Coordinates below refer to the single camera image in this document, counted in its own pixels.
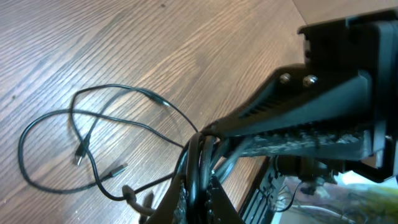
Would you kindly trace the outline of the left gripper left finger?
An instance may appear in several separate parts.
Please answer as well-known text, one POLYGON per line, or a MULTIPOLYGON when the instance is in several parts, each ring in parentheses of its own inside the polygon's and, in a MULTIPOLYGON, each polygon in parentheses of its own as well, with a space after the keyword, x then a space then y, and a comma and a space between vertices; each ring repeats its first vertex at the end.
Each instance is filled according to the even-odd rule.
POLYGON ((187 192, 185 176, 177 175, 167 193, 146 224, 171 224, 187 222, 187 192))

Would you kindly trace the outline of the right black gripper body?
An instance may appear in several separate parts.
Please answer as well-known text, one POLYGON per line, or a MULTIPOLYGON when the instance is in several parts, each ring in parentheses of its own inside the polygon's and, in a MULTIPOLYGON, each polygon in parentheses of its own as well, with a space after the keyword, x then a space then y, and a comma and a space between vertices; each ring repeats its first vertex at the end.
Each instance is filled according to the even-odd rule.
POLYGON ((347 167, 373 182, 397 176, 397 9, 319 22, 298 30, 308 43, 306 64, 316 71, 364 72, 371 77, 374 167, 350 162, 347 167))

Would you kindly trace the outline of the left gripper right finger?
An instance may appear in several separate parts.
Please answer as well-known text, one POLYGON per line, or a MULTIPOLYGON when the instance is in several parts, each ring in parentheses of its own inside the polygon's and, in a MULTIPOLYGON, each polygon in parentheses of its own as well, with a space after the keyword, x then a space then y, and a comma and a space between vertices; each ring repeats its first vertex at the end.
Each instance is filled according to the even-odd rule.
POLYGON ((206 190, 205 219, 208 224, 244 224, 215 175, 206 190))

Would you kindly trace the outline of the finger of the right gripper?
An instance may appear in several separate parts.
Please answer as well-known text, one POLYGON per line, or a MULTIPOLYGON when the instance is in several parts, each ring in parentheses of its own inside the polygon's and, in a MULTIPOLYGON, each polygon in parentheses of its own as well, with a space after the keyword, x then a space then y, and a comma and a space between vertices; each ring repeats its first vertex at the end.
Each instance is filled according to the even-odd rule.
POLYGON ((371 118, 373 78, 365 70, 276 69, 242 105, 202 130, 221 138, 280 129, 353 128, 371 118))
POLYGON ((240 152, 241 157, 289 155, 359 161, 373 154, 371 130, 357 125, 301 125, 233 137, 229 152, 247 138, 251 142, 240 152))

